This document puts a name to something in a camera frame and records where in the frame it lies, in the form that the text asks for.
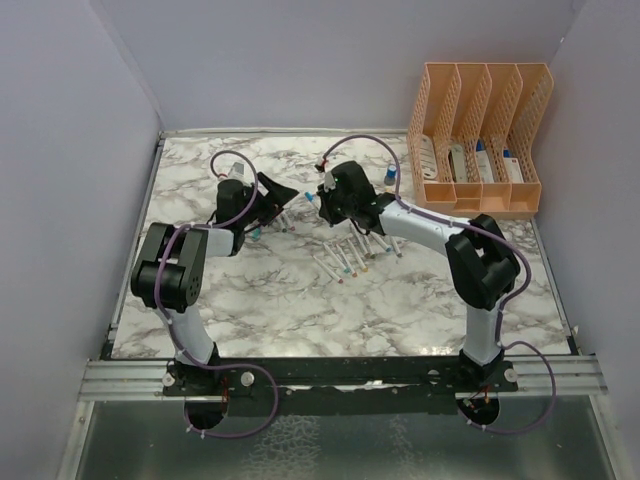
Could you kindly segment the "purple capped marker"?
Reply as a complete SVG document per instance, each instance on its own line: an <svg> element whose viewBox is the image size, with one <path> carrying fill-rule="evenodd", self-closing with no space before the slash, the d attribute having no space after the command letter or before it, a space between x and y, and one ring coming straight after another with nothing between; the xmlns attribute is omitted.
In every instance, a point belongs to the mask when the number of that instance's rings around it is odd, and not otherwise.
<svg viewBox="0 0 640 480"><path fill-rule="evenodd" d="M315 261L315 263L327 274L331 277L332 280L334 280L335 282L342 284L343 283L343 279L331 268L329 267L325 262L323 262L321 259L319 259L317 256L313 255L312 256L313 260Z"/></svg>

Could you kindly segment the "teal capped marker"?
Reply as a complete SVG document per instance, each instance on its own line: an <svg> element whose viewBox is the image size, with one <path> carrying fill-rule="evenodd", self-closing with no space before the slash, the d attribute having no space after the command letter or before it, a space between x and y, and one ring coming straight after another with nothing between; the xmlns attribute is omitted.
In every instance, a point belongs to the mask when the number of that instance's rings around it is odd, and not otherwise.
<svg viewBox="0 0 640 480"><path fill-rule="evenodd" d="M333 251L331 246L327 243L323 243L323 248L334 263L345 273L351 273L351 269L342 261L342 259Z"/></svg>

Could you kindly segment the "peach capped marker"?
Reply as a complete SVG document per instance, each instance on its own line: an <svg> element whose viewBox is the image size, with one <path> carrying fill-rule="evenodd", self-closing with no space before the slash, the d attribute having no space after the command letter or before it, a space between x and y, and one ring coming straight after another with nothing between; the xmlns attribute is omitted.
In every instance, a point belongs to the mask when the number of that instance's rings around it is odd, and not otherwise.
<svg viewBox="0 0 640 480"><path fill-rule="evenodd" d="M353 242L350 239L347 239L346 242L347 242L348 248L349 248L351 254L353 255L353 257L355 258L356 263L359 266L359 268L363 272L368 272L369 269L368 269L367 265L365 264L364 260L362 259L359 251L357 250L357 248L353 244Z"/></svg>

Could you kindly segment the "light blue capped marker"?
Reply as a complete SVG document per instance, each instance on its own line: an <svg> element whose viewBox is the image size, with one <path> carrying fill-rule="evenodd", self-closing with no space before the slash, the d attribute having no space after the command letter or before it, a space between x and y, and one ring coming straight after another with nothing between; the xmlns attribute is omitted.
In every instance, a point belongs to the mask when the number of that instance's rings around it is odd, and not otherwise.
<svg viewBox="0 0 640 480"><path fill-rule="evenodd" d="M386 252L391 252L392 247L377 233L372 232L371 236L375 240L375 242Z"/></svg>

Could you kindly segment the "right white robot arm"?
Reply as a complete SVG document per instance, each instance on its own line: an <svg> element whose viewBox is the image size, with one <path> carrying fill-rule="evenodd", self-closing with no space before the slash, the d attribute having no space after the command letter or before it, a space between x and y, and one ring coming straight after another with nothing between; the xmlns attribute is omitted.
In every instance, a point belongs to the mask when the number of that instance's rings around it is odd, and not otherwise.
<svg viewBox="0 0 640 480"><path fill-rule="evenodd" d="M330 225L346 220L366 233L406 239L446 257L454 288L467 308L466 337L459 367L461 383L481 391L496 376L503 356L496 329L498 303L520 273L515 254L497 221L486 214L471 220L450 217L378 193L363 168L344 162L324 174L317 194L320 216Z"/></svg>

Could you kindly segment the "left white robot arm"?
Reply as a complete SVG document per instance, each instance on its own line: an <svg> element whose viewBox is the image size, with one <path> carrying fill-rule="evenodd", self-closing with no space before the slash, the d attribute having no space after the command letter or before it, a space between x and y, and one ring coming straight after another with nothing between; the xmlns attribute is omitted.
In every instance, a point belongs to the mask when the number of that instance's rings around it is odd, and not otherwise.
<svg viewBox="0 0 640 480"><path fill-rule="evenodd" d="M210 394L221 380L217 345L207 334L197 307L206 260L237 255L251 229L273 222L298 195L298 190L262 172L252 184L227 177L219 183L209 223L178 227L154 222L149 226L131 273L130 289L163 321L174 345L174 359L189 365L186 382L195 392Z"/></svg>

